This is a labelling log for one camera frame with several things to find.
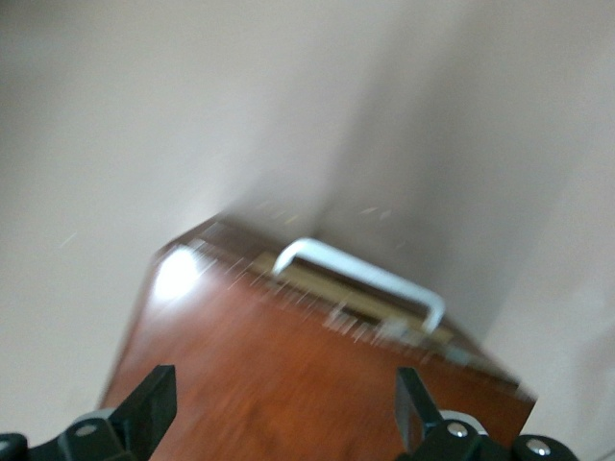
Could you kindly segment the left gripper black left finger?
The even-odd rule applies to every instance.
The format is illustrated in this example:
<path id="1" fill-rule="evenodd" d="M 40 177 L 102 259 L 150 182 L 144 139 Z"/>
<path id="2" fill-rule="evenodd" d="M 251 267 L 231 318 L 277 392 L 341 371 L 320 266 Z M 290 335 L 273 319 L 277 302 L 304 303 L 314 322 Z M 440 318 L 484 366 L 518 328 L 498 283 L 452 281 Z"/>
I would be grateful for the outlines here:
<path id="1" fill-rule="evenodd" d="M 1 435 L 3 460 L 148 460 L 177 415 L 173 365 L 158 365 L 111 412 L 94 412 L 54 439 L 31 447 L 20 433 Z"/>

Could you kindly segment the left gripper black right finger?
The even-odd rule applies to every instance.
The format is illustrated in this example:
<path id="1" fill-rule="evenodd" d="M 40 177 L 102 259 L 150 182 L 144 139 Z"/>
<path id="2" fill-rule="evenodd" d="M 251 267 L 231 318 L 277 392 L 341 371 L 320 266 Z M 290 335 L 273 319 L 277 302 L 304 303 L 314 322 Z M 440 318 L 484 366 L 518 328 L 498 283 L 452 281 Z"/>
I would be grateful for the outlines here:
<path id="1" fill-rule="evenodd" d="M 404 445 L 400 460 L 577 460 L 566 445 L 542 435 L 522 434 L 509 448 L 502 446 L 473 416 L 438 409 L 413 368 L 397 370 L 395 422 Z"/>

